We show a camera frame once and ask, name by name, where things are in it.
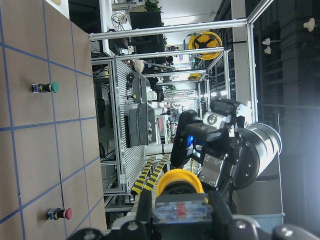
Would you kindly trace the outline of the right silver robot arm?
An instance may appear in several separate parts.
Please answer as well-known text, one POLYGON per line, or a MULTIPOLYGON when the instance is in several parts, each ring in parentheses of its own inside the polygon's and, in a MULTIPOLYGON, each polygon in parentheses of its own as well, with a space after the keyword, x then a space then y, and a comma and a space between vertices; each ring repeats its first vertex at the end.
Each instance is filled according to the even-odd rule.
POLYGON ((183 156, 201 165, 198 178, 208 190, 231 198, 246 215, 282 212, 280 176, 264 172, 282 150, 279 133, 260 122, 248 122, 249 108, 217 98, 203 119, 192 117, 184 127, 183 156))

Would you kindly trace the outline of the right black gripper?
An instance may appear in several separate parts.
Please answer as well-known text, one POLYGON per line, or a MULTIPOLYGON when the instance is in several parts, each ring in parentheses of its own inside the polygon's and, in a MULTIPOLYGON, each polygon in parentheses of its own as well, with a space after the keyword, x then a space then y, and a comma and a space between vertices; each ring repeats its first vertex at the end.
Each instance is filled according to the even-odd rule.
POLYGON ((271 164, 272 127, 250 123, 250 104, 215 98, 203 120, 187 124, 187 146, 200 146, 199 180, 205 187, 244 189, 271 164))

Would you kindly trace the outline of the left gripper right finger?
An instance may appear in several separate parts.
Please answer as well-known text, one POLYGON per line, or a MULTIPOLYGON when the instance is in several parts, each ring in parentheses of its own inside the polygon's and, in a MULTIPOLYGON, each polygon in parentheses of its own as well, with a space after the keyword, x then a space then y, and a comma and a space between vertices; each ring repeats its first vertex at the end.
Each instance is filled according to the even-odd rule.
POLYGON ((230 221, 233 219, 232 213, 219 191, 210 190, 208 192, 208 204, 212 207, 212 238, 214 240, 226 240, 228 235, 228 226, 230 221))

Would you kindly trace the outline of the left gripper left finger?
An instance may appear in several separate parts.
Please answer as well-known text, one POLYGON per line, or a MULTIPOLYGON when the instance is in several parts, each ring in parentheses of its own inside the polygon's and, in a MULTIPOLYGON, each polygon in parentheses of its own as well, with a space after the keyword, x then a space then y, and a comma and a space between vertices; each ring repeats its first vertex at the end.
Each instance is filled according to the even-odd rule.
POLYGON ((135 223, 137 225, 137 239, 150 240, 152 225, 152 192, 149 190, 143 190, 139 196, 135 223))

